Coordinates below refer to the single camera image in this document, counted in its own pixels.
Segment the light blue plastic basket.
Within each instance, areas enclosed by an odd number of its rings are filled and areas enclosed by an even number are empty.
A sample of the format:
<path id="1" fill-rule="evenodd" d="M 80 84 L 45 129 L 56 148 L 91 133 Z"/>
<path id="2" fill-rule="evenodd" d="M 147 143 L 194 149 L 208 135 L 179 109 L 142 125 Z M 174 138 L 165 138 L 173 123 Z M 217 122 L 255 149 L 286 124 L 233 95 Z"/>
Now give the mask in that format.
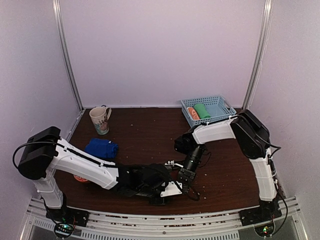
<path id="1" fill-rule="evenodd" d="M 229 116 L 237 114 L 236 110 L 220 95 L 183 99 L 180 101 L 181 111 L 190 127 L 200 125 L 201 123 L 214 123 L 220 120 L 228 119 Z M 210 118 L 193 120 L 188 112 L 188 107 L 194 107 L 195 104 L 204 104 L 210 114 Z"/>

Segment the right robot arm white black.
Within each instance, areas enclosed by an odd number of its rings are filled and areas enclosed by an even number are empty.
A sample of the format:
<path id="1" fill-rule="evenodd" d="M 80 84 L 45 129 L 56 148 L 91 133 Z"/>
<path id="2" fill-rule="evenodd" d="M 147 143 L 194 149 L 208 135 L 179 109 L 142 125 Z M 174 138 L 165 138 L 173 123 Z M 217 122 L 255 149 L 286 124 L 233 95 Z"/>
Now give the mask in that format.
<path id="1" fill-rule="evenodd" d="M 261 221 L 268 220 L 276 212 L 279 201 L 271 152 L 274 145 L 270 142 L 269 130 L 248 109 L 225 120 L 195 125 L 175 139 L 174 149 L 186 155 L 178 171 L 178 181 L 190 187 L 206 150 L 206 143 L 225 139 L 235 139 L 242 154 L 249 159 L 259 189 L 256 216 Z"/>

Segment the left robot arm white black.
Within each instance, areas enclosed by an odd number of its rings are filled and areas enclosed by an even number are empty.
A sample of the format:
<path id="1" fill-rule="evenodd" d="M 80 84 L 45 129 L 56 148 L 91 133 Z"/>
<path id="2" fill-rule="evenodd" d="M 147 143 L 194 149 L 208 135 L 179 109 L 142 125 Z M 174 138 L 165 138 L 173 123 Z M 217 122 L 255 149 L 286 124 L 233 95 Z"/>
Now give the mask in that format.
<path id="1" fill-rule="evenodd" d="M 60 132 L 51 126 L 31 136 L 21 145 L 23 153 L 17 169 L 33 181 L 46 206 L 61 222 L 69 221 L 72 211 L 66 207 L 66 197 L 56 183 L 55 170 L 79 176 L 126 197 L 158 199 L 183 193 L 183 185 L 172 179 L 164 164 L 123 165 L 102 160 L 74 147 Z"/>

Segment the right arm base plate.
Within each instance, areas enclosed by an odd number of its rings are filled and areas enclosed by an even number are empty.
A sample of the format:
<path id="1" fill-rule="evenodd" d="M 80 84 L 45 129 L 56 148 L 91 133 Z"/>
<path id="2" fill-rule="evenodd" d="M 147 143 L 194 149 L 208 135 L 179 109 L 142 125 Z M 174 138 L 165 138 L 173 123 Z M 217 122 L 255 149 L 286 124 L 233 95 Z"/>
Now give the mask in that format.
<path id="1" fill-rule="evenodd" d="M 267 207 L 254 207 L 243 209 L 239 212 L 239 217 L 242 226 L 249 226 L 260 224 L 263 222 L 270 222 L 274 218 L 282 216 L 282 211 L 278 209 L 270 210 Z"/>

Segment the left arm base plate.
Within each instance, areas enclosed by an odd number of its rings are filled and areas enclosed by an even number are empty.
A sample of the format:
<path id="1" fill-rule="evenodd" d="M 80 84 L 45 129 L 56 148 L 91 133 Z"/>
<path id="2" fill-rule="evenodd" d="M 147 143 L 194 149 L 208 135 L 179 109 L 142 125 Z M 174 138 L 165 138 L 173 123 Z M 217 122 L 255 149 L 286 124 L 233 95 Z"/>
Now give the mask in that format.
<path id="1" fill-rule="evenodd" d="M 89 212 L 62 206 L 62 208 L 49 208 L 45 205 L 46 217 L 54 223 L 65 223 L 77 227 L 86 227 L 89 219 Z"/>

